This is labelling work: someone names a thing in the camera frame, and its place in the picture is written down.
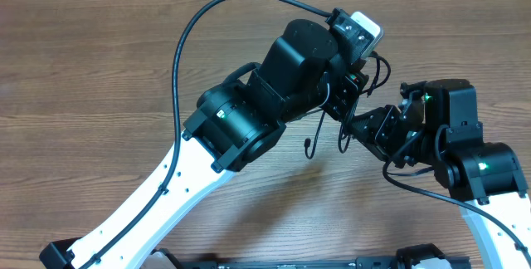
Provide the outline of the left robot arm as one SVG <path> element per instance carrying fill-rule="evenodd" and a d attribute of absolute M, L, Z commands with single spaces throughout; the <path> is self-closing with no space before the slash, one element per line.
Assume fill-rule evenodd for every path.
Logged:
<path fill-rule="evenodd" d="M 356 13 L 325 25 L 290 22 L 265 60 L 206 90 L 164 160 L 89 234 L 49 243 L 47 268 L 138 268 L 202 199 L 276 145 L 313 108 L 340 119 L 366 79 L 382 28 Z"/>

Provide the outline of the black usb cable thick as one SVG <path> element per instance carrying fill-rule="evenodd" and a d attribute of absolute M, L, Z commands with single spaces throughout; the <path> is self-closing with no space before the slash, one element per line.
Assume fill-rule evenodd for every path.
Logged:
<path fill-rule="evenodd" d="M 358 101 L 359 101 L 359 96 L 362 95 L 362 94 L 366 94 L 367 96 L 370 96 L 374 92 L 375 89 L 377 89 L 378 87 L 384 85 L 387 82 L 387 80 L 388 80 L 388 78 L 389 78 L 389 76 L 391 74 L 391 68 L 390 68 L 389 65 L 387 65 L 387 76 L 386 76 L 386 78 L 383 80 L 383 82 L 378 82 L 379 78 L 380 78 L 380 73 L 381 73 L 381 62 L 382 61 L 385 62 L 385 60 L 376 51 L 372 51 L 369 54 L 369 58 L 372 58 L 372 59 L 375 60 L 375 62 L 376 62 L 376 71 L 375 71 L 373 80 L 372 80 L 371 84 L 369 85 L 369 87 L 366 88 L 366 89 L 361 89 L 359 91 L 358 97 L 354 101 L 353 106 L 350 108 L 348 113 L 345 115 L 343 121 L 341 122 L 341 125 L 340 125 L 340 128 L 339 128 L 339 137 L 338 137 L 338 149 L 339 149 L 339 152 L 341 154 L 344 154 L 347 151 L 347 149 L 349 147 L 349 144 L 350 144 L 350 141 L 351 141 L 351 135 L 347 131 L 347 123 L 348 123 L 349 119 L 353 118 L 354 115 L 355 115 L 355 110 L 357 108 L 357 104 L 358 104 Z"/>

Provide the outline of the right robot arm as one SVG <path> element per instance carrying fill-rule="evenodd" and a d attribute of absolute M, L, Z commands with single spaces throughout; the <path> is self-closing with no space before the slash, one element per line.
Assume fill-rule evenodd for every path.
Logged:
<path fill-rule="evenodd" d="M 516 153 L 486 142 L 468 80 L 400 86 L 402 103 L 343 118 L 344 131 L 384 162 L 395 186 L 459 207 L 487 268 L 530 266 L 529 186 Z M 397 181 L 388 168 L 425 164 L 447 195 Z"/>

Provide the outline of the black usb cable thin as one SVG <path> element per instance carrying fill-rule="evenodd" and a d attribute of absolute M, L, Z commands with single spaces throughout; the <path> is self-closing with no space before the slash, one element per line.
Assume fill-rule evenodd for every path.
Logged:
<path fill-rule="evenodd" d="M 327 92 L 326 92 L 324 102 L 318 105 L 318 109 L 321 110 L 322 113 L 321 113 L 320 120 L 319 120 L 318 126 L 314 134 L 314 138 L 313 139 L 306 138 L 304 141 L 304 155 L 307 159 L 312 159 L 314 157 L 318 139 L 319 139 L 319 134 L 320 134 L 323 122 L 324 122 L 324 116 L 326 112 L 323 111 L 323 106 L 327 103 L 329 96 L 330 96 L 330 83 L 328 82 L 326 86 L 327 86 Z"/>

